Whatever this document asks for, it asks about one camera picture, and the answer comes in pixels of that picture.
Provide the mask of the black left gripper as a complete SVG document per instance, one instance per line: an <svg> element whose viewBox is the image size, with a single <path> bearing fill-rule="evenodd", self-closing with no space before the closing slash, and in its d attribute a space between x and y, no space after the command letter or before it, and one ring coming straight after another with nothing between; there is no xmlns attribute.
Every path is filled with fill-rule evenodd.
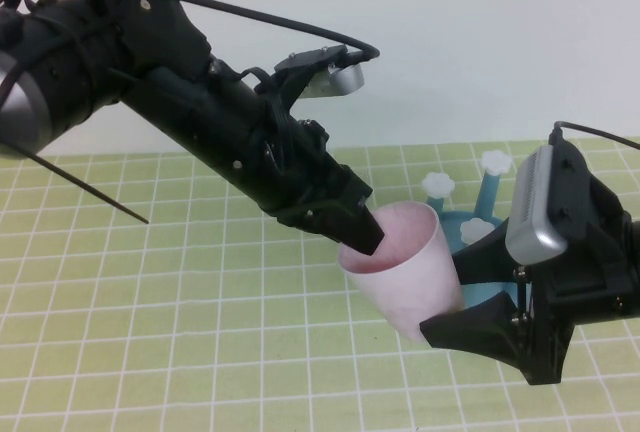
<svg viewBox="0 0 640 432"><path fill-rule="evenodd" d="M271 96L234 101L242 134L234 186L283 225L311 230L371 256L384 232L366 207L371 187L326 150L317 122L298 121Z"/></svg>

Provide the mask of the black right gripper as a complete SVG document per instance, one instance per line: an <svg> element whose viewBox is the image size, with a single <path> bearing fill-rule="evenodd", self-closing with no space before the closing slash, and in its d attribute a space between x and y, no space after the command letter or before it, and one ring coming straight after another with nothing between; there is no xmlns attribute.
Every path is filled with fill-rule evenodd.
<svg viewBox="0 0 640 432"><path fill-rule="evenodd" d="M495 359L531 385L556 384L576 326L625 316L625 223L589 224L573 242L544 237L517 262L505 245L508 225L506 219L452 258L462 285L515 283L517 273L517 328L512 299L498 293L427 319L420 332L433 348Z"/></svg>

